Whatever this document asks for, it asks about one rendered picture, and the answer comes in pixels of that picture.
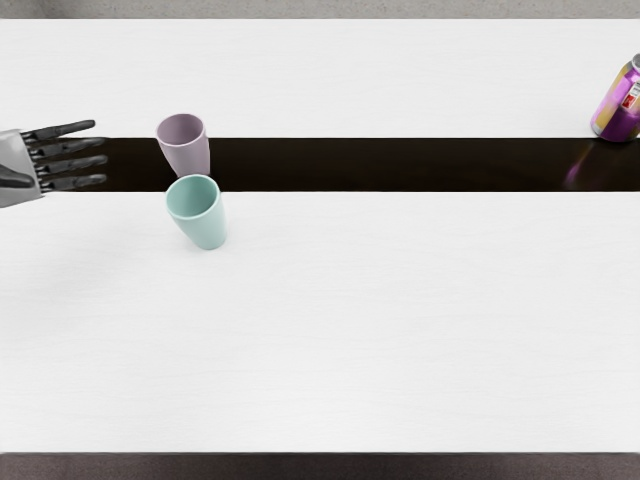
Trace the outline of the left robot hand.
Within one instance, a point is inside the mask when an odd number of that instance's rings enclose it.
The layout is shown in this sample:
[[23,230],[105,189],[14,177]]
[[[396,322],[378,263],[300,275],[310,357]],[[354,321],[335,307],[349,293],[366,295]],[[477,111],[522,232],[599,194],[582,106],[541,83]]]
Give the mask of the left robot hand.
[[76,175],[74,172],[104,165],[107,156],[62,158],[103,144],[102,137],[66,137],[94,126],[93,120],[81,120],[30,131],[1,131],[0,208],[36,200],[50,192],[75,191],[104,183],[105,174]]

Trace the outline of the mint green cup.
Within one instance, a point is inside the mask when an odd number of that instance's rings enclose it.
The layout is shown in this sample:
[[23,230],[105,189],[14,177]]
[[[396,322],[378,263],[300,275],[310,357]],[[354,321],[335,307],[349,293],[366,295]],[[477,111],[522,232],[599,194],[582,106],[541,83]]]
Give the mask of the mint green cup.
[[227,238],[227,221],[218,184],[209,176],[178,178],[165,193],[166,209],[179,229],[199,248],[214,250]]

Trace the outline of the lilac cup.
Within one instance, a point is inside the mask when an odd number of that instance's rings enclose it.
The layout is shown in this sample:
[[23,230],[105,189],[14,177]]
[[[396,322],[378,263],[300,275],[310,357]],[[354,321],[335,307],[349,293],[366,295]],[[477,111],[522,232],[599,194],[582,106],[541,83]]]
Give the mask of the lilac cup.
[[156,139],[178,177],[210,174],[209,139],[199,117],[181,113],[163,119],[156,128]]

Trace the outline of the purple drink can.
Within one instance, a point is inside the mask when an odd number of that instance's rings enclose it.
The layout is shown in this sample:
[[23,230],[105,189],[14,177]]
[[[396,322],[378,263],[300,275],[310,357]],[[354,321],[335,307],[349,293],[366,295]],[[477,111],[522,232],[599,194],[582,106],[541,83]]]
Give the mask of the purple drink can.
[[597,137],[608,142],[630,142],[640,135],[640,53],[620,69],[590,126]]

